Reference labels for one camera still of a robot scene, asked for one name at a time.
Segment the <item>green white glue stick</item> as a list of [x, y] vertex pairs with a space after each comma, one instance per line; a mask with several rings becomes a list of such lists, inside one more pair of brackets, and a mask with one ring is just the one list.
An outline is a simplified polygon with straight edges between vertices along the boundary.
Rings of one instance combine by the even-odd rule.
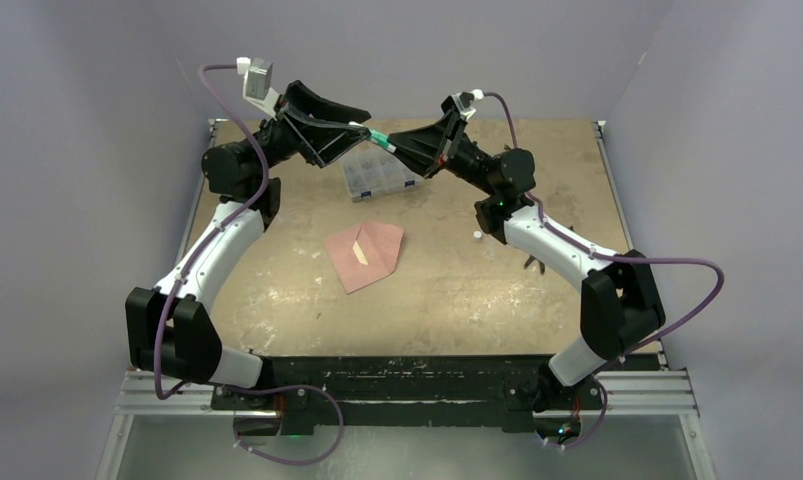
[[352, 127], [365, 128], [366, 130], [368, 130], [369, 137], [367, 138], [367, 141], [369, 143], [383, 149], [384, 151], [390, 154], [394, 154], [396, 152], [396, 146], [389, 141], [389, 138], [386, 134], [354, 121], [349, 122], [349, 125]]

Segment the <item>pink envelope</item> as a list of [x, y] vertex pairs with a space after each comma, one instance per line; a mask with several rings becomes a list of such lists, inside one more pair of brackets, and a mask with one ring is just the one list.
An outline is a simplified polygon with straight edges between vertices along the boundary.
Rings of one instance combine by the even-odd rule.
[[346, 294], [392, 274], [397, 266], [404, 230], [367, 220], [324, 239], [324, 247]]

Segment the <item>lined paper letter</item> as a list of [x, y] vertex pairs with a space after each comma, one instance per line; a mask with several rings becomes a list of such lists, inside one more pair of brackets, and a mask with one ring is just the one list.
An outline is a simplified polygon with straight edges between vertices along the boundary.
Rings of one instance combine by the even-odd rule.
[[353, 242], [353, 244], [352, 244], [352, 252], [353, 252], [355, 258], [357, 259], [357, 261], [361, 265], [365, 265], [365, 266], [369, 265], [369, 261], [368, 261], [366, 255], [365, 255], [364, 251], [362, 250], [362, 247], [361, 247], [361, 245], [360, 245], [360, 243], [358, 241], [354, 241]]

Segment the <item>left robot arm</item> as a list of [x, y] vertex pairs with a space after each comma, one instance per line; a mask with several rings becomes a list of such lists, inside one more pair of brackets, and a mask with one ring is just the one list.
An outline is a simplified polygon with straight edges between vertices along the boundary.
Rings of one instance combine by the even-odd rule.
[[[323, 98], [300, 81], [279, 93], [245, 77], [242, 98], [268, 118], [244, 141], [205, 153], [203, 172], [222, 203], [171, 273], [152, 288], [133, 289], [125, 302], [131, 363], [153, 373], [161, 400], [194, 383], [234, 387], [252, 409], [272, 402], [275, 382], [262, 373], [262, 359], [224, 346], [209, 311], [277, 214], [281, 182], [271, 168], [295, 154], [324, 168], [372, 137], [368, 111]], [[165, 388], [166, 377], [177, 387]]]

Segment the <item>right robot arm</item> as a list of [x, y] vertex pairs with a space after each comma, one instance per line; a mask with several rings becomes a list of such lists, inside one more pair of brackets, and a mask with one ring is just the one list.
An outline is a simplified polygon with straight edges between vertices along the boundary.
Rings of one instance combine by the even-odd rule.
[[664, 325], [666, 316], [650, 266], [639, 252], [603, 248], [543, 213], [530, 196], [535, 160], [522, 148], [490, 155], [465, 132], [457, 113], [414, 130], [392, 133], [393, 155], [423, 178], [442, 171], [485, 193], [475, 203], [480, 230], [514, 247], [569, 282], [580, 295], [579, 334], [543, 367], [541, 399], [561, 407], [578, 384]]

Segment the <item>clear plastic screw box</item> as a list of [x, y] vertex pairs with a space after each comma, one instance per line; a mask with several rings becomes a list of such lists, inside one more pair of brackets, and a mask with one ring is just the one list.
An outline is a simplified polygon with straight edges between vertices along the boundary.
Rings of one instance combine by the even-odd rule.
[[419, 186], [423, 179], [383, 149], [350, 151], [340, 160], [349, 197], [361, 202]]

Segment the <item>black pliers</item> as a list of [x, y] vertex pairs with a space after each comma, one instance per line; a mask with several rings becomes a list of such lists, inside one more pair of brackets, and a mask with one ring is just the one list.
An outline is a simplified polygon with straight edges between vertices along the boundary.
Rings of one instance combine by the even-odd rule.
[[542, 266], [562, 276], [576, 275], [580, 270], [580, 251], [566, 240], [564, 234], [552, 223], [539, 224], [521, 229], [522, 248]]

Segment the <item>black base frame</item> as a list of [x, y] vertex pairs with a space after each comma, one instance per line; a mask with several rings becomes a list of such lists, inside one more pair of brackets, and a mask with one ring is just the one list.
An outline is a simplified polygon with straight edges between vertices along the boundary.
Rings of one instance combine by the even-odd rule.
[[490, 427], [576, 436], [599, 410], [591, 380], [557, 387], [546, 355], [294, 357], [267, 359], [253, 393], [216, 382], [203, 412], [260, 417], [249, 435], [310, 435], [317, 426]]

